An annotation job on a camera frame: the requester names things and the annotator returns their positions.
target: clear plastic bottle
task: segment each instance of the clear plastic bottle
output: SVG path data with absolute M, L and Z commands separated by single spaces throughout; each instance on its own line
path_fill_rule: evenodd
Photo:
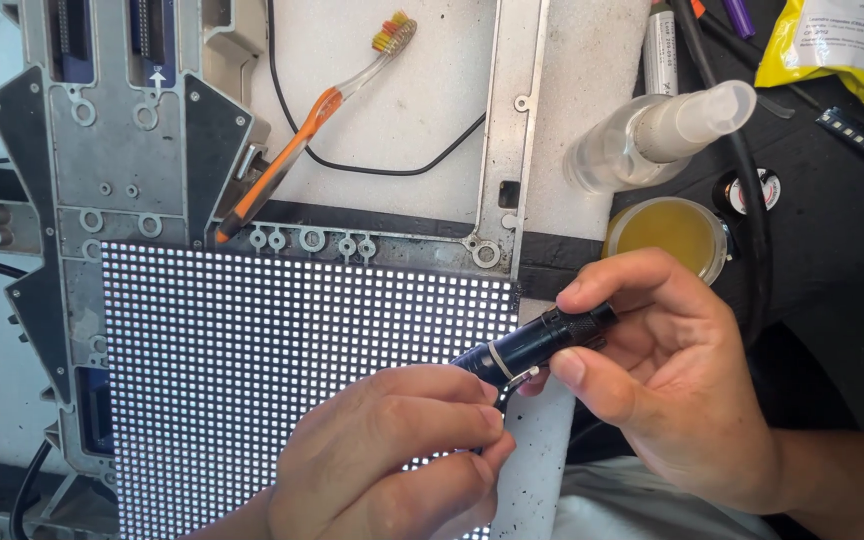
M 639 96 L 572 143 L 563 160 L 565 178 L 592 193 L 657 186 L 741 128 L 755 106 L 756 91 L 741 80 L 674 97 Z

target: black work surface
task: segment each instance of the black work surface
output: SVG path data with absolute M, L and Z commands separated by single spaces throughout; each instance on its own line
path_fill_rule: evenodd
M 756 30 L 751 41 L 764 49 L 785 2 L 747 0 L 746 5 Z M 707 0 L 705 6 L 728 24 L 719 0 Z M 753 71 L 727 49 L 708 36 L 705 46 L 720 81 L 753 81 Z M 678 73 L 680 92 L 701 90 L 701 80 L 681 36 Z M 823 109 L 837 106 L 864 122 L 864 105 L 837 78 L 808 80 L 800 86 Z M 788 88 L 757 90 L 796 111 L 795 116 L 784 120 L 758 106 L 744 128 L 756 164 L 773 169 L 782 181 L 781 198 L 769 212 L 774 245 L 770 319 L 776 320 L 824 289 L 864 278 L 864 159 L 814 124 L 821 111 Z M 616 194 L 612 214 L 661 196 L 691 199 L 714 210 L 714 183 L 732 168 L 731 146 L 720 140 L 696 155 L 678 178 L 660 186 Z M 713 286 L 740 319 L 748 305 L 744 274 L 741 261 L 730 262 Z

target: black flashlight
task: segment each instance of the black flashlight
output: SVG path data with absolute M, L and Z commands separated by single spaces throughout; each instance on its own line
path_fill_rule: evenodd
M 556 307 L 511 333 L 477 345 L 450 363 L 494 387 L 515 386 L 558 351 L 580 345 L 595 350 L 605 347 L 602 335 L 617 323 L 618 316 L 607 301 L 592 311 L 577 314 Z

